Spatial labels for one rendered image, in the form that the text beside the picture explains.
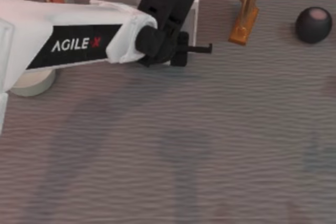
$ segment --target red letter x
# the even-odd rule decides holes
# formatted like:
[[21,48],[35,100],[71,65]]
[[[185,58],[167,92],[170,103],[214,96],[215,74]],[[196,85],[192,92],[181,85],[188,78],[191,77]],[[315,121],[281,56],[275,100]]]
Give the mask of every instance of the red letter x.
[[95,37],[92,41],[90,41],[91,47],[99,47],[100,37]]

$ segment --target white robotic arm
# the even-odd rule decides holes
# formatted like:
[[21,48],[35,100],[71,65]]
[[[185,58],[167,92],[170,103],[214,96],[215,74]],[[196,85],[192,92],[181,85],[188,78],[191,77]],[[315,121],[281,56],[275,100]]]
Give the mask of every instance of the white robotic arm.
[[182,25],[194,0],[142,0],[136,7],[0,0],[0,134],[10,90],[24,72],[108,61],[185,66]]

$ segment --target table surface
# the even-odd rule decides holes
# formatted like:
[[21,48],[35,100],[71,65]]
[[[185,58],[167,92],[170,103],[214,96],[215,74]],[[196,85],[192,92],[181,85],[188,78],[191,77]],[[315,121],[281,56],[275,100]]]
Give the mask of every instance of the table surface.
[[336,43],[295,39],[306,7],[259,1],[246,47],[239,5],[203,1],[187,68],[63,69],[10,95],[0,144],[2,224],[334,223]]

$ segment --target black label panel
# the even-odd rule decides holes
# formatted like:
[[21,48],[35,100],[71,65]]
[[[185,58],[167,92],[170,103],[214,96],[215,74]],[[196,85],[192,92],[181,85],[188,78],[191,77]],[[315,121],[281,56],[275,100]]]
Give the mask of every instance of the black label panel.
[[107,59],[106,48],[121,25],[54,26],[27,69]]

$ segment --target round black object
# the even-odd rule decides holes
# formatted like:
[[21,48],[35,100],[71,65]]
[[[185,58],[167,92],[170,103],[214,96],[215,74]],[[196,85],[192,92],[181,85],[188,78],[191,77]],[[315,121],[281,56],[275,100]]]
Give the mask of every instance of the round black object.
[[309,7],[300,13],[295,30],[298,38],[314,44],[324,40],[332,28],[330,13],[321,7]]

